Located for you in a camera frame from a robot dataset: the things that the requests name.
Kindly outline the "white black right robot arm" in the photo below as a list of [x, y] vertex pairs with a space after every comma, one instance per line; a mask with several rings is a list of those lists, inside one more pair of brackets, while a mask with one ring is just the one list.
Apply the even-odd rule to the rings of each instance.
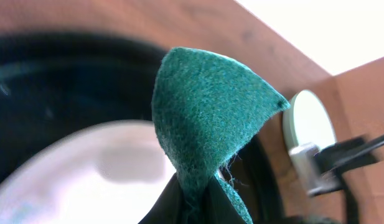
[[341, 183], [334, 175], [333, 168], [326, 166], [336, 156], [342, 156], [366, 142], [365, 136], [359, 136], [324, 149], [311, 142], [291, 148], [288, 154], [306, 194], [315, 197], [341, 190]]

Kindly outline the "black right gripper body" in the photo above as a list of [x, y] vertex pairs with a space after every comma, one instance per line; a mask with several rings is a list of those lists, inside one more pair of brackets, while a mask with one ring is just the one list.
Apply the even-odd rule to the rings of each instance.
[[314, 160], [319, 167], [321, 173], [335, 169], [335, 163], [339, 160], [346, 159], [347, 162], [340, 166], [342, 172], [357, 169], [364, 166], [376, 164], [378, 159], [371, 152], [360, 157], [353, 158], [353, 150], [367, 142], [365, 136], [359, 136], [346, 141], [337, 142], [314, 155]]

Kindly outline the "white plate with green stain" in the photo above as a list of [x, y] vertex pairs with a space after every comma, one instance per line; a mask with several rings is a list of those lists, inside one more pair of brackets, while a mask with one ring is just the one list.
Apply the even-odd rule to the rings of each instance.
[[175, 169], [149, 121], [114, 121], [46, 147], [0, 184], [0, 223], [137, 223]]

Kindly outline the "green yellow scrub sponge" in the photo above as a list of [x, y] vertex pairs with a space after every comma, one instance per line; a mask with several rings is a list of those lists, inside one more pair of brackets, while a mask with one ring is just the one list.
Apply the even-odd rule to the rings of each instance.
[[213, 180], [237, 216], [251, 223], [242, 199], [217, 171], [267, 120], [289, 108], [285, 97], [235, 59], [175, 47], [161, 62], [151, 106], [157, 138], [185, 196], [182, 220], [208, 222], [202, 198]]

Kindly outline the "mint green plate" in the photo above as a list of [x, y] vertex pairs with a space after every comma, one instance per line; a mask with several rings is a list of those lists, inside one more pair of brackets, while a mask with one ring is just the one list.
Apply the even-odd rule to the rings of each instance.
[[283, 113], [283, 134], [287, 149], [313, 143], [320, 150], [337, 142], [335, 130], [322, 101], [310, 90], [303, 90], [289, 101]]

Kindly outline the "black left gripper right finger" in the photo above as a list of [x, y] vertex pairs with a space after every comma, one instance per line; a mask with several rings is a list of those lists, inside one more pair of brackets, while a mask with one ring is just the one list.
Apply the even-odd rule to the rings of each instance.
[[204, 224], [245, 224], [214, 177], [204, 190], [201, 206]]

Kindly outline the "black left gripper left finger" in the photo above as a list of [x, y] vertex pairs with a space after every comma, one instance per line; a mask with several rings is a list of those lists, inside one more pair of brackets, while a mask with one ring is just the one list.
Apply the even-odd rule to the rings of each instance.
[[181, 224], [184, 209], [184, 195], [174, 174], [152, 206], [138, 224]]

